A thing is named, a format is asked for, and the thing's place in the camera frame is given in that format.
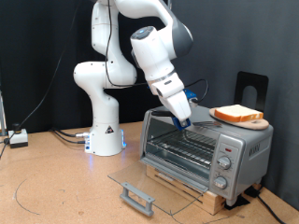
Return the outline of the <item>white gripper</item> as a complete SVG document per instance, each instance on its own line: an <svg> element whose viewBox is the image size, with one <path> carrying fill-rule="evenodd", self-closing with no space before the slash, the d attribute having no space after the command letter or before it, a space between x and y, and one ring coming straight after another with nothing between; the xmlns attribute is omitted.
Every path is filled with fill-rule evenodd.
<svg viewBox="0 0 299 224"><path fill-rule="evenodd" d="M176 72L148 82L153 95L180 120L182 125L190 125L192 114L188 99L184 93L184 84Z"/></svg>

